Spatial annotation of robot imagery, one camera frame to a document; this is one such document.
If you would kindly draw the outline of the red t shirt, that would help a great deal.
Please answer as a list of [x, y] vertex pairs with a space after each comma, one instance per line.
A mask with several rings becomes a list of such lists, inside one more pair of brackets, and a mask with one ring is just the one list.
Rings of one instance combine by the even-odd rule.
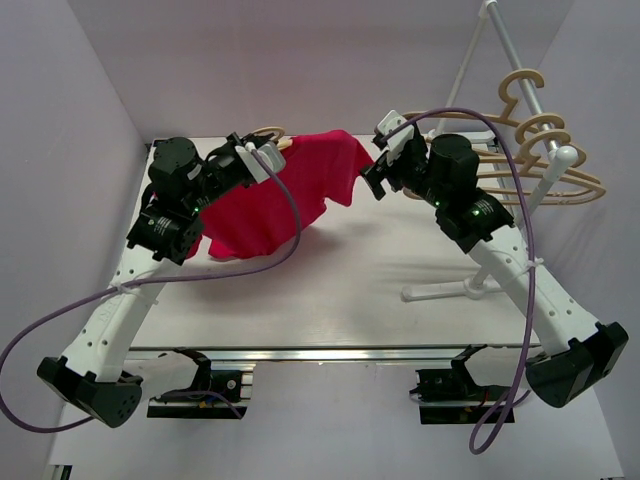
[[[350, 206], [360, 170], [373, 164], [361, 143], [343, 130], [295, 136], [282, 154], [286, 165], [278, 177], [295, 200], [302, 228], [324, 214], [328, 200]], [[232, 190], [200, 218], [215, 260], [270, 255], [296, 235], [289, 201], [271, 179]]]

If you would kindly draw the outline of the beige hanger front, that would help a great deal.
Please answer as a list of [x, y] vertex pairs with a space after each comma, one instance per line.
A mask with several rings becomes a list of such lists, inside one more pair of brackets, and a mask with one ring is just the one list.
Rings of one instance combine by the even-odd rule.
[[285, 150], [293, 145], [291, 137], [286, 135], [286, 130], [280, 126], [266, 126], [255, 129], [252, 136], [272, 141], [279, 150]]

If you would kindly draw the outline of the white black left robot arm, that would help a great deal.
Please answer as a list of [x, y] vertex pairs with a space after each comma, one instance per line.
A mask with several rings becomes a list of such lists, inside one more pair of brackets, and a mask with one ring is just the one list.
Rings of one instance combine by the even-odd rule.
[[38, 377], [111, 428], [123, 425], [149, 399], [208, 394], [211, 362], [196, 350], [175, 348], [142, 361], [127, 355], [164, 286], [178, 282], [178, 270], [203, 233], [203, 211], [284, 166], [271, 133], [232, 133], [206, 155], [185, 137], [154, 142], [147, 163], [150, 182], [141, 192], [110, 287], [63, 353], [41, 361]]

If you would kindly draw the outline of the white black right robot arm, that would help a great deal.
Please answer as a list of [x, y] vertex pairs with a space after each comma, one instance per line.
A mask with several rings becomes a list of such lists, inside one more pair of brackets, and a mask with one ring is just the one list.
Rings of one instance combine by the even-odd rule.
[[464, 401], [484, 391], [506, 399], [510, 388], [532, 391], [561, 408], [605, 378], [629, 336], [583, 308], [535, 254], [502, 203], [478, 185], [479, 154], [459, 134], [422, 136], [416, 121], [389, 111], [375, 127], [378, 159], [360, 174], [376, 199], [388, 182], [435, 210], [440, 230], [489, 276], [525, 318], [519, 351], [470, 345], [451, 360], [442, 381], [414, 389], [425, 402]]

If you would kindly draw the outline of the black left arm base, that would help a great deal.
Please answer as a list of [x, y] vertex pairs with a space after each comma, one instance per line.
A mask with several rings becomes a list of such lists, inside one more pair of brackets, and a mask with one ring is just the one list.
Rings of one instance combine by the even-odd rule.
[[151, 419], [242, 420], [251, 399], [253, 370], [214, 364], [201, 352], [174, 349], [195, 361], [197, 370], [191, 385], [164, 393], [149, 401], [146, 416]]

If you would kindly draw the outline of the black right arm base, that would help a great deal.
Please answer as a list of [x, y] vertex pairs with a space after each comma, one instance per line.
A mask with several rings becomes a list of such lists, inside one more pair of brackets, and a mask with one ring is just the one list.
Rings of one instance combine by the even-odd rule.
[[419, 405], [422, 425], [461, 425], [477, 423], [508, 391], [497, 384], [480, 385], [466, 368], [473, 354], [486, 345], [469, 345], [454, 357], [447, 368], [416, 371], [416, 386], [410, 399]]

